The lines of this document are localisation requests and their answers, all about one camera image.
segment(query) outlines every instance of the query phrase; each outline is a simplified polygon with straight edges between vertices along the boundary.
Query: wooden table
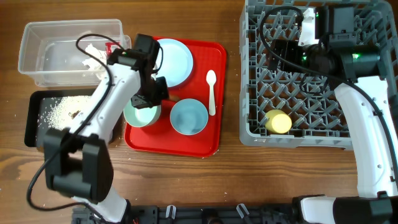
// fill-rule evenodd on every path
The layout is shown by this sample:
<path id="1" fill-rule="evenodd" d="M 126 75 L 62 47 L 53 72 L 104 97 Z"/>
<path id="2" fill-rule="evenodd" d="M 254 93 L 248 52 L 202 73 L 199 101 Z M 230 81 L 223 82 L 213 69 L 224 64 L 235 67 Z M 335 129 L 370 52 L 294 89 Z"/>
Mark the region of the wooden table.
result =
<path id="1" fill-rule="evenodd" d="M 228 51 L 217 154 L 197 159 L 134 152 L 118 138 L 110 145 L 113 184 L 133 205 L 260 205 L 289 202 L 298 195 L 358 194 L 353 152 L 314 147 L 245 147 L 239 141 L 238 21 L 243 0 L 63 2 L 0 3 L 0 223 L 69 223 L 71 216 L 70 209 L 36 212 L 25 200 L 26 188 L 43 163 L 42 153 L 24 145 L 29 97 L 43 89 L 17 71 L 24 26 L 32 21 L 117 18 L 123 23 L 124 33 L 132 38 L 143 33 L 209 40 L 221 43 Z M 33 194 L 34 202 L 46 207 L 71 201 L 47 190 L 43 177 Z"/>

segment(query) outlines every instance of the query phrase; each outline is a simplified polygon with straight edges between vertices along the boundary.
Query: black tray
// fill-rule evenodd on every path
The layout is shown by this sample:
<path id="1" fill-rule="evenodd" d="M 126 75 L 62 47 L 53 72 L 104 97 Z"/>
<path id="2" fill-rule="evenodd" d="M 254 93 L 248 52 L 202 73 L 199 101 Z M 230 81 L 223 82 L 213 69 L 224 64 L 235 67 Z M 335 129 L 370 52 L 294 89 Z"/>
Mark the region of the black tray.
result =
<path id="1" fill-rule="evenodd" d="M 91 96 L 95 89 L 78 89 L 78 90 L 45 90 L 36 91 L 30 96 L 29 111 L 27 114 L 26 130 L 25 130 L 25 145 L 27 147 L 42 146 L 43 136 L 49 129 L 49 124 L 40 121 L 38 118 L 40 114 L 48 114 L 54 108 L 50 105 L 55 101 L 60 101 L 66 96 Z"/>

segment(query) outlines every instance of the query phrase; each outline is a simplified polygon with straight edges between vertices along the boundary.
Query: gray dish rack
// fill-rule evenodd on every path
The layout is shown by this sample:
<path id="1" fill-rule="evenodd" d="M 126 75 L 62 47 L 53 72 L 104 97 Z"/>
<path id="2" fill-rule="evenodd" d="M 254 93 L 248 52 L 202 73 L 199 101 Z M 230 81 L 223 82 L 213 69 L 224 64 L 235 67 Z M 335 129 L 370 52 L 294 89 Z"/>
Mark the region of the gray dish rack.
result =
<path id="1" fill-rule="evenodd" d="M 239 23 L 241 56 L 241 92 L 239 101 L 239 137 L 247 146 L 299 147 L 328 146 L 352 150 L 344 114 L 329 88 L 322 95 L 300 91 L 301 73 L 267 69 L 267 51 L 259 37 L 258 25 L 265 13 L 278 6 L 295 6 L 302 11 L 309 7 L 351 3 L 355 6 L 355 30 L 358 44 L 374 44 L 381 49 L 387 66 L 389 95 L 397 93 L 398 37 L 394 14 L 383 0 L 245 0 Z M 273 39 L 298 40 L 295 12 L 282 11 L 271 15 L 265 23 L 268 44 Z M 304 88 L 318 92 L 326 78 L 308 77 Z M 293 122 L 286 134 L 272 134 L 265 128 L 269 110 L 287 113 Z"/>

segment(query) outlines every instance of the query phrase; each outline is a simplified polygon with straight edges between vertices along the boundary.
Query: teal cup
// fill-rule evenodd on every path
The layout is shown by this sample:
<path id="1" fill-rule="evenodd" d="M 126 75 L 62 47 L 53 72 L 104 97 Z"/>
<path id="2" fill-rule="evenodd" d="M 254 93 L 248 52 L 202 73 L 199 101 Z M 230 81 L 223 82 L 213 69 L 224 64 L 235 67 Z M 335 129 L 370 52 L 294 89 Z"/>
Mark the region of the teal cup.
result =
<path id="1" fill-rule="evenodd" d="M 170 122 L 173 128 L 180 134 L 187 136 L 198 134 L 204 130 L 208 119 L 205 105 L 194 99 L 179 101 L 170 113 Z"/>

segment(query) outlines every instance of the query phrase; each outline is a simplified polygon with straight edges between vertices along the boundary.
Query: green light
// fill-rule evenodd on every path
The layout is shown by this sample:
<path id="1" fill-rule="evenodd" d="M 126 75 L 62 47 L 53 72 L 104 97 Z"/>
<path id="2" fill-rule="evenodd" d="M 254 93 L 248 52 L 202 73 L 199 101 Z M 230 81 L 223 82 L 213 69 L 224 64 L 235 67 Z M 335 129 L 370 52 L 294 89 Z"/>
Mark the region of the green light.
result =
<path id="1" fill-rule="evenodd" d="M 360 54 L 353 54 L 353 59 L 358 59 L 358 58 L 360 58 Z"/>

